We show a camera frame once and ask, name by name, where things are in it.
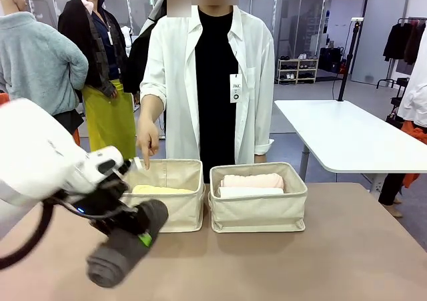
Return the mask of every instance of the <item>fabric storage basket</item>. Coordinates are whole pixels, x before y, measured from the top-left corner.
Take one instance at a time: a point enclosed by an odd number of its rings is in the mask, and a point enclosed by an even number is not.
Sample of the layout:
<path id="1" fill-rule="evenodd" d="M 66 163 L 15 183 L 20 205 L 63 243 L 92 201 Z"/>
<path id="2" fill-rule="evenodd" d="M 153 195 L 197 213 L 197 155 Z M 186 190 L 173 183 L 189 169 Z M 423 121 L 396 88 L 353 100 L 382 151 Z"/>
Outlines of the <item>fabric storage basket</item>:
<path id="1" fill-rule="evenodd" d="M 254 176 L 277 173 L 283 177 L 285 194 L 244 198 L 219 198 L 218 188 L 226 175 Z M 215 232 L 304 231 L 307 186 L 288 163 L 218 166 L 211 169 L 209 204 Z"/>
<path id="2" fill-rule="evenodd" d="M 122 201 L 128 206 L 142 201 L 162 201 L 169 211 L 169 218 L 160 232 L 192 232 L 201 228 L 203 220 L 204 184 L 201 162 L 197 160 L 150 160 L 149 169 L 143 160 L 135 159 L 124 177 L 129 192 Z M 193 191 L 190 194 L 132 194 L 135 186 L 149 185 Z"/>

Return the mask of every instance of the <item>finger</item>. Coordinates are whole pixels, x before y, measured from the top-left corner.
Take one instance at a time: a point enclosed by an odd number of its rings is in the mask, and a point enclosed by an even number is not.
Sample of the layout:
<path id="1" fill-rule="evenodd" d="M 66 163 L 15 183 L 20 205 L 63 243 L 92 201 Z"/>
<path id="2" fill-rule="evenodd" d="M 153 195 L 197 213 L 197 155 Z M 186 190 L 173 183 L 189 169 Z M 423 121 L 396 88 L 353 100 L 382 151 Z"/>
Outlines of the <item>finger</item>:
<path id="1" fill-rule="evenodd" d="M 141 146 L 142 158 L 144 160 L 145 168 L 149 169 L 149 148 L 148 144 L 144 142 Z"/>
<path id="2" fill-rule="evenodd" d="M 159 134 L 155 133 L 151 136 L 151 146 L 150 146 L 151 150 L 153 151 L 154 154 L 157 153 L 157 151 L 159 151 Z"/>

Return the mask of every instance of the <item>black coat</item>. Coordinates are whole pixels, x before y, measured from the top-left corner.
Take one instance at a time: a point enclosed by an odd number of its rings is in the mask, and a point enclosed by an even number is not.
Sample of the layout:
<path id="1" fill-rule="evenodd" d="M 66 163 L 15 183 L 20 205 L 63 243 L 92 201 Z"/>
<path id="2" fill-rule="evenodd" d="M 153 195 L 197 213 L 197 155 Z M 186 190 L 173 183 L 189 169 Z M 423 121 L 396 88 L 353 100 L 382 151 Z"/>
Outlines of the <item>black coat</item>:
<path id="1" fill-rule="evenodd" d="M 384 56 L 386 61 L 390 59 L 403 59 L 405 56 L 405 48 L 408 44 L 409 36 L 412 32 L 412 25 L 405 23 L 403 26 L 399 23 L 392 27 L 388 36 Z"/>
<path id="2" fill-rule="evenodd" d="M 101 7 L 102 3 L 103 0 L 99 0 L 98 9 L 102 9 L 102 11 L 113 20 L 112 25 L 117 29 L 121 44 L 123 45 L 123 49 L 125 49 L 125 37 L 121 32 L 120 25 L 113 14 Z M 64 11 L 59 16 L 58 31 L 72 40 L 86 56 L 89 62 L 89 71 L 87 72 L 85 83 L 93 87 L 100 87 L 102 83 L 93 54 L 91 29 L 89 20 L 87 19 L 86 7 L 81 0 L 70 0 L 65 4 Z"/>
<path id="3" fill-rule="evenodd" d="M 420 49 L 421 38 L 426 28 L 426 24 L 421 24 L 419 26 L 414 26 L 409 37 L 408 44 L 405 49 L 405 62 L 409 65 L 415 63 L 418 57 L 418 50 Z"/>
<path id="4" fill-rule="evenodd" d="M 151 31 L 156 23 L 151 24 L 132 44 L 131 53 L 127 61 L 127 70 L 123 78 L 123 90 L 126 93 L 136 94 L 144 78 L 148 60 L 148 47 Z"/>

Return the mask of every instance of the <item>white shelf unit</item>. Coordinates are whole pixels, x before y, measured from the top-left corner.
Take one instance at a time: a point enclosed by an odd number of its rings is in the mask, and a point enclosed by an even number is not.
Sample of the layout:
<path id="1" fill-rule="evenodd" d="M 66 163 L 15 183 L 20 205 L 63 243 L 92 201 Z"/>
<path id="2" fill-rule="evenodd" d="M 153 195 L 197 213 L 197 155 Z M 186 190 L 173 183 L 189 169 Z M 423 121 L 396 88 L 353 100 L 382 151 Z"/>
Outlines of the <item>white shelf unit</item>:
<path id="1" fill-rule="evenodd" d="M 289 63 L 290 65 L 296 66 L 296 69 L 281 69 L 282 65 L 284 63 Z M 308 63 L 308 66 L 310 66 L 307 69 L 301 69 L 301 65 L 306 65 Z M 316 75 L 318 73 L 318 65 L 319 65 L 319 59 L 279 59 L 278 60 L 278 82 L 294 82 L 295 84 L 298 84 L 298 81 L 316 81 Z M 294 73 L 295 79 L 280 79 L 280 75 L 282 72 L 292 72 Z M 306 73 L 306 72 L 314 72 L 313 77 L 300 77 L 300 72 Z"/>

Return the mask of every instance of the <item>light stand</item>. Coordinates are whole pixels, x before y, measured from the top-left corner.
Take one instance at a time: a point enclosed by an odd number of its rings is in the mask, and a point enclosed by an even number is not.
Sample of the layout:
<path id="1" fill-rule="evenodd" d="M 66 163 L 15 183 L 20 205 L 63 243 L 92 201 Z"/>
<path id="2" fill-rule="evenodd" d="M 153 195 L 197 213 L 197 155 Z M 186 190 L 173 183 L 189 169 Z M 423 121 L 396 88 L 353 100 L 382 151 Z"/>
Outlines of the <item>light stand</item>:
<path id="1" fill-rule="evenodd" d="M 342 81 L 341 81 L 340 94 L 337 99 L 337 101 L 339 102 L 343 101 L 342 97 L 344 96 L 344 90 L 346 89 L 348 72 L 350 71 L 350 65 L 353 59 L 353 50 L 354 50 L 354 46 L 356 45 L 356 39 L 357 39 L 359 28 L 360 28 L 360 22 L 363 21 L 363 17 L 354 17 L 352 21 L 356 21 L 356 23 L 354 24 L 352 43 L 350 44 L 350 50 L 348 51 L 348 55 L 347 55 L 346 68 L 344 70 L 344 76 L 342 77 Z"/>

